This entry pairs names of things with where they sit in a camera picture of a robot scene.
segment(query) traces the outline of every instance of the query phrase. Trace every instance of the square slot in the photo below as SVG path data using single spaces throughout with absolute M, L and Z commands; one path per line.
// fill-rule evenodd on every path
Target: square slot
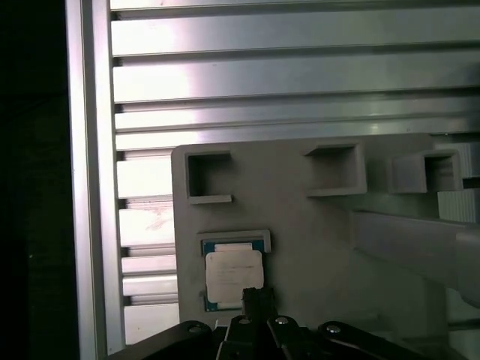
M 363 194 L 367 191 L 365 159 L 360 144 L 320 145 L 307 153 L 316 187 L 309 197 Z
M 428 192 L 458 190 L 453 154 L 426 155 L 424 159 Z
M 234 163 L 228 151 L 187 154 L 190 204 L 231 203 Z

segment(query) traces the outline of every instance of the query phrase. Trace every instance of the dark background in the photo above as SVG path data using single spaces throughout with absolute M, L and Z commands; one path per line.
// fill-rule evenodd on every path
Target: dark background
M 1 1 L 0 54 L 2 343 L 78 359 L 64 1 Z

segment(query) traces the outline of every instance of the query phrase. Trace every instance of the gray fixture plate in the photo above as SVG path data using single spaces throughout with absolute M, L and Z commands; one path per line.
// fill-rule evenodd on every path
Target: gray fixture plate
M 311 156 L 306 155 L 319 147 L 345 143 L 362 145 L 367 183 L 373 185 L 370 192 L 311 197 L 318 183 Z M 446 334 L 442 286 L 354 251 L 350 239 L 350 209 L 438 216 L 435 193 L 390 195 L 371 191 L 381 188 L 378 183 L 386 180 L 379 170 L 386 158 L 432 148 L 429 136 L 417 134 L 176 148 L 172 153 L 172 178 L 180 320 L 199 320 L 214 326 L 218 318 L 239 314 L 206 311 L 205 257 L 199 234 L 270 230 L 265 282 L 274 288 L 279 311 L 294 317 L 300 325 L 313 328 L 328 320 L 375 314 L 386 319 L 402 337 Z M 208 184 L 203 190 L 213 197 L 231 195 L 232 202 L 210 201 L 215 198 L 192 202 L 188 158 L 224 152 L 230 155 L 229 163 L 224 167 L 207 166 L 203 181 Z

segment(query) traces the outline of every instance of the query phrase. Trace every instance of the gray plastic arm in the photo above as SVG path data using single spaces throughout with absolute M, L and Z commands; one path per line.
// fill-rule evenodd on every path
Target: gray plastic arm
M 456 289 L 480 308 L 480 230 L 467 223 L 352 213 L 355 248 Z

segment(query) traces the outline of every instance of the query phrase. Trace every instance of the bolt head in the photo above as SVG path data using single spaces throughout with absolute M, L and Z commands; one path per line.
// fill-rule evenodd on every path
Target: bolt head
M 327 332 L 329 332 L 330 334 L 338 334 L 340 331 L 341 329 L 336 325 L 327 326 Z
M 198 325 L 194 325 L 191 328 L 188 329 L 189 332 L 201 332 L 202 328 L 199 327 Z
M 288 319 L 286 317 L 278 317 L 277 319 L 275 319 L 275 322 L 278 325 L 285 325 L 288 324 Z

